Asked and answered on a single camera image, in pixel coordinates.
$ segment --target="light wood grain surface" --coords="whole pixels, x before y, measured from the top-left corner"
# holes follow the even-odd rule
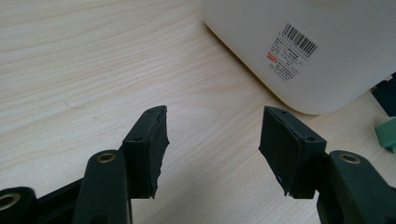
[[[146,109],[168,106],[155,200],[134,223],[319,223],[316,200],[284,197],[258,150],[265,105],[286,108],[396,186],[396,156],[370,92],[328,115],[283,105],[205,26],[199,0],[2,0],[0,189],[41,197],[119,148]]]

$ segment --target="sticker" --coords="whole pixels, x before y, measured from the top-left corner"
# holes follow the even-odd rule
[[[301,72],[317,49],[317,44],[288,23],[267,53],[270,69],[282,80],[290,80]]]

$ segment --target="white plastic container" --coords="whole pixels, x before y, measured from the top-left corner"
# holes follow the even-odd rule
[[[203,0],[208,27],[280,100],[332,112],[396,72],[396,0]]]

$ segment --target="barcode label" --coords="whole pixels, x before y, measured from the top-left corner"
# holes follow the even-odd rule
[[[297,29],[295,29],[289,23],[286,25],[281,35],[283,37],[286,37],[296,47],[302,50],[307,58],[309,58],[312,55],[312,53],[318,48],[316,44],[314,44],[306,36],[301,34]]]

